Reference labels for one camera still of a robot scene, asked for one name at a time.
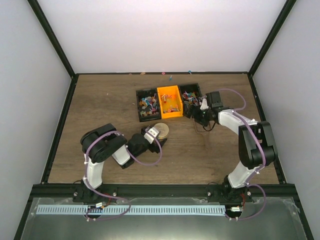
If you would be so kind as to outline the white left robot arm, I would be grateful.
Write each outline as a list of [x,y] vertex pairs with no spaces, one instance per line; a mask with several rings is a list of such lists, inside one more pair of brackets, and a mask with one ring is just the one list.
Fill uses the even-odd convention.
[[[85,197],[91,202],[97,202],[102,197],[100,187],[103,184],[104,162],[108,158],[113,158],[122,169],[135,162],[144,166],[157,165],[162,159],[167,136],[156,125],[142,128],[140,133],[133,134],[130,139],[126,139],[111,123],[87,132],[80,140],[85,166],[81,184]],[[146,151],[157,153],[158,160],[154,163],[138,160]]]

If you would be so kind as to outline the brown plastic scoop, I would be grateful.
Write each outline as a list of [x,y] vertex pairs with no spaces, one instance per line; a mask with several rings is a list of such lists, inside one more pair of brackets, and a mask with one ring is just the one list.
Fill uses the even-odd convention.
[[214,124],[208,124],[208,126],[202,126],[201,124],[197,123],[195,120],[193,121],[195,132],[202,136],[205,149],[207,151],[212,149],[211,143],[211,132],[213,130]]

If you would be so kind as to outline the black candy bin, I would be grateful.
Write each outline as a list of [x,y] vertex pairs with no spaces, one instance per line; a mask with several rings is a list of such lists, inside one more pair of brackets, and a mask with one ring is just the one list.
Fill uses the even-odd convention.
[[140,122],[160,120],[162,118],[160,100],[156,88],[137,90],[136,101]]
[[200,98],[203,96],[198,83],[180,84],[178,85],[180,97],[182,100],[182,115],[184,116],[184,108],[187,106],[199,107]]

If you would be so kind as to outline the gold round lid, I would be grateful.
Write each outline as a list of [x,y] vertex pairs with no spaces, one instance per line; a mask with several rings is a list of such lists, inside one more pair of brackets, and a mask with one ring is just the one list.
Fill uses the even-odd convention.
[[159,134],[166,135],[170,132],[168,125],[163,122],[156,123],[153,127],[155,127],[159,131]]

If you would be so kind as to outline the clear round container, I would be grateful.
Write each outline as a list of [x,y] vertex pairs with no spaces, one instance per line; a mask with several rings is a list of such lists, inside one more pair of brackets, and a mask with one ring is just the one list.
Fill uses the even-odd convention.
[[158,138],[159,140],[166,139],[167,137],[168,137],[168,134],[159,134],[159,135],[157,136],[157,138]]

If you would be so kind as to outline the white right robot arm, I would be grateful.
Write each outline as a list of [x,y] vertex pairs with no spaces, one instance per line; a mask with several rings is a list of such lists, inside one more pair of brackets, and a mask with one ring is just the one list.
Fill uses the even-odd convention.
[[239,114],[238,109],[224,106],[219,91],[200,97],[183,93],[185,116],[193,118],[203,130],[210,132],[215,125],[228,128],[238,136],[239,163],[228,174],[221,187],[223,198],[229,202],[240,196],[250,180],[278,157],[272,127],[267,121],[257,121]]

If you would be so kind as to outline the orange candy bin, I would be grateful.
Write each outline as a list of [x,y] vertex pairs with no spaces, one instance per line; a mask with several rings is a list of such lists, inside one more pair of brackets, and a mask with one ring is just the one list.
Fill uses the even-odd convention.
[[183,116],[183,103],[177,85],[157,88],[162,119],[179,118]]

